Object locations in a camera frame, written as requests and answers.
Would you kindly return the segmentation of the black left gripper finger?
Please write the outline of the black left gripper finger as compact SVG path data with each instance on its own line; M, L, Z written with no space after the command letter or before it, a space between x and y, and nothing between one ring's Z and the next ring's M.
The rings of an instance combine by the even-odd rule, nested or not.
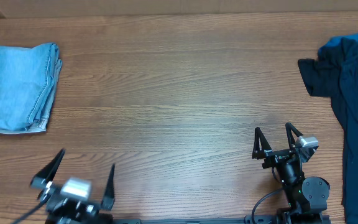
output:
M112 207L115 202L114 196L114 169L115 164L111 166L111 170L109 173L108 181L106 184L106 188L104 191L104 195L101 201L101 209L102 210L112 210Z
M61 149L59 153L41 170L36 173L31 182L31 187L46 187L53 180L57 173L58 167L64 157L65 149Z

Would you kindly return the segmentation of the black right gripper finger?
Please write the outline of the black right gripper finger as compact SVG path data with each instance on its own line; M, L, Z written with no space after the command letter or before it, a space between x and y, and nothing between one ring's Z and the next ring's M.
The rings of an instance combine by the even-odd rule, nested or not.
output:
M296 127L294 127L294 125L292 125L290 122L287 122L285 124L285 129L286 129L289 148L293 149L296 142L293 135L295 135L296 137L300 137L303 134L299 130L297 130Z
M264 159L270 155L272 148L259 127L255 128L253 159Z

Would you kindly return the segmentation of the medium blue denim jeans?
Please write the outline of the medium blue denim jeans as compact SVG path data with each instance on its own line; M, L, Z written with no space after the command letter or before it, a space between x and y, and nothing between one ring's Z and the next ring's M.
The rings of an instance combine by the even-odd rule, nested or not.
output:
M46 130L61 68L55 43L0 46L0 134Z

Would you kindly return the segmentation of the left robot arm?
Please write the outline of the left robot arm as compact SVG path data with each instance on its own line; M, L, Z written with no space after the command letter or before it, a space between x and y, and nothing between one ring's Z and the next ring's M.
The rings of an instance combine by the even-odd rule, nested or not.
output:
M114 169L111 166L102 200L90 200L92 184L88 180L76 177L69 178L63 185L53 183L59 165L65 155L65 149L58 154L38 173L34 175L30 186L39 189L38 199L47 212L46 223L112 223L109 212L115 202Z

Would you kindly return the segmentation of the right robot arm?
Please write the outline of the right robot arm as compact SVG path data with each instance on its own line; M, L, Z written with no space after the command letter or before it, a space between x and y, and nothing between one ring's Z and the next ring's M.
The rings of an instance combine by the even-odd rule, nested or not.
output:
M319 147L314 136L305 136L291 123L285 124L288 148L274 151L259 127L255 128L252 158L263 160L262 167L271 169L281 188L262 197L252 209L255 219L256 208L266 199L280 192L287 198L288 208L280 208L272 217L273 223L329 223L323 216L327 209L330 184L321 177L306 177L303 164L308 162Z

